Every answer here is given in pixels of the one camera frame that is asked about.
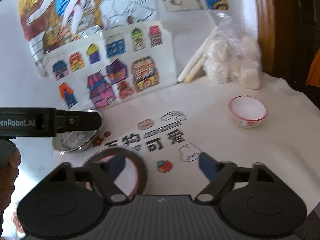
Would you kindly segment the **person left hand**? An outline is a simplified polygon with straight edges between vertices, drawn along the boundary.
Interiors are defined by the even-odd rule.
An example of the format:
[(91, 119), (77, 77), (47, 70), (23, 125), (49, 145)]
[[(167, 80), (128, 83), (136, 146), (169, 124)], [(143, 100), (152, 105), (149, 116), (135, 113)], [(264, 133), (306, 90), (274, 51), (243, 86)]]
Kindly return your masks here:
[(21, 163), (21, 154), (19, 149), (10, 156), (8, 166), (1, 168), (1, 183), (0, 183), (0, 209), (4, 211), (11, 202), (11, 196), (15, 190), (15, 180), (18, 177), (18, 167)]

